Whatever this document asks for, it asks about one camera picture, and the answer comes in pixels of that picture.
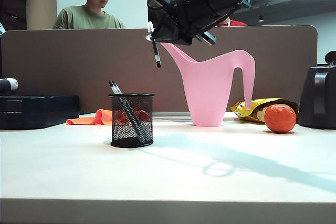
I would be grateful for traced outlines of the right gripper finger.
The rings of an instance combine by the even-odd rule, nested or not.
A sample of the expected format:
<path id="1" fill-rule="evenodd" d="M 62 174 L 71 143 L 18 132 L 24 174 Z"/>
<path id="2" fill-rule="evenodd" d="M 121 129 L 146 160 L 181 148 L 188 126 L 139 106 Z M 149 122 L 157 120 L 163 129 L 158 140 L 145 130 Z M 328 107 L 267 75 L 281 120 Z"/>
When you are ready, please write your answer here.
<path id="1" fill-rule="evenodd" d="M 178 22 L 172 17 L 165 15 L 160 20 L 159 24 L 154 27 L 151 21 L 147 22 L 148 35 L 147 40 L 178 40 L 179 27 Z"/>
<path id="2" fill-rule="evenodd" d="M 176 27 L 162 26 L 157 28 L 157 42 L 172 43 L 177 45 L 191 45 L 192 37 L 180 32 Z"/>

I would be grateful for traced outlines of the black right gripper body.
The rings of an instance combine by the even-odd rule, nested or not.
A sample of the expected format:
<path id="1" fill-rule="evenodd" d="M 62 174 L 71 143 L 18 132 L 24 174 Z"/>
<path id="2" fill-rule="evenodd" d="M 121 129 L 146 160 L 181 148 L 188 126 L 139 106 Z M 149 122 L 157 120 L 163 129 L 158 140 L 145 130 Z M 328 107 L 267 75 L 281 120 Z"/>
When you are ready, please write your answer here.
<path id="1" fill-rule="evenodd" d="M 158 14 L 159 20 L 168 15 L 178 22 L 179 31 L 203 40 L 210 45 L 216 43 L 210 29 L 229 17 L 241 7 L 249 6 L 249 0 L 148 0 L 156 5 L 148 8 Z"/>

